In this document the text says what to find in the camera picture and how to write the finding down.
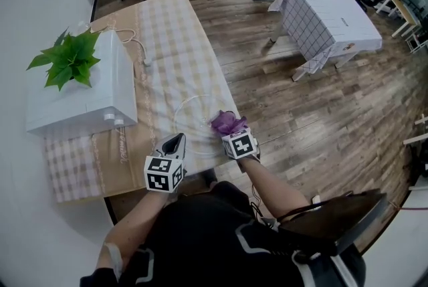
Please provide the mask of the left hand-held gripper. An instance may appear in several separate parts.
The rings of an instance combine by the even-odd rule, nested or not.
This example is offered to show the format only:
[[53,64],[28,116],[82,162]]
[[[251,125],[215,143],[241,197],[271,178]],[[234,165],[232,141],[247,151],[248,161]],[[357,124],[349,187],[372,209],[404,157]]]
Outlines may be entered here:
[[180,132],[162,139],[144,163],[146,189],[173,193],[185,176],[186,136]]

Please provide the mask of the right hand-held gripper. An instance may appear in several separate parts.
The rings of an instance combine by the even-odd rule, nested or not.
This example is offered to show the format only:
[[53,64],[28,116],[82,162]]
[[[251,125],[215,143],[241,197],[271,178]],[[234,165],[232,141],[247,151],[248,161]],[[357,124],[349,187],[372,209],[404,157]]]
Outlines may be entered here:
[[251,157],[259,161],[260,153],[257,140],[250,129],[243,129],[232,134],[222,135],[221,142],[225,154],[233,160]]

